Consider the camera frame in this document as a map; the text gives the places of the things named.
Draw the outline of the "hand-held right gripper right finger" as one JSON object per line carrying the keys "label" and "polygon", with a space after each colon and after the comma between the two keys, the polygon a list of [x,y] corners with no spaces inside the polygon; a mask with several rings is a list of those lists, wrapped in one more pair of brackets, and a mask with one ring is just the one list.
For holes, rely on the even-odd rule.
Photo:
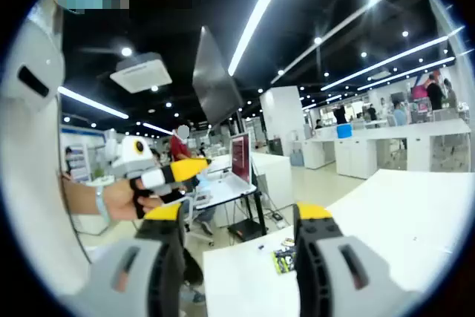
{"label": "hand-held right gripper right finger", "polygon": [[399,308],[407,293],[385,259],[344,235],[321,206],[296,203],[293,216],[300,316],[389,316]]}

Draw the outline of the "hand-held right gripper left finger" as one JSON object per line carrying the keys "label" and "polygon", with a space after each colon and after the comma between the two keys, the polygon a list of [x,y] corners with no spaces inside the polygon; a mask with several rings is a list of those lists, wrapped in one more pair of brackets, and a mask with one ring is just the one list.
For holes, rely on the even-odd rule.
{"label": "hand-held right gripper left finger", "polygon": [[183,240],[180,203],[147,213],[135,238],[117,241],[91,264],[73,296],[76,316],[179,316]]}

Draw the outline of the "person's left hand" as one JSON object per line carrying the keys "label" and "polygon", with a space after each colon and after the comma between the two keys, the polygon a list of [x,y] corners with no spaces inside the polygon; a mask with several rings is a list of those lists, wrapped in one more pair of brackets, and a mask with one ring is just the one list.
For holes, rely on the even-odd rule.
{"label": "person's left hand", "polygon": [[163,205],[160,196],[144,190],[141,179],[134,179],[137,190],[130,180],[119,180],[103,191],[103,200],[113,220],[142,219],[146,213]]}

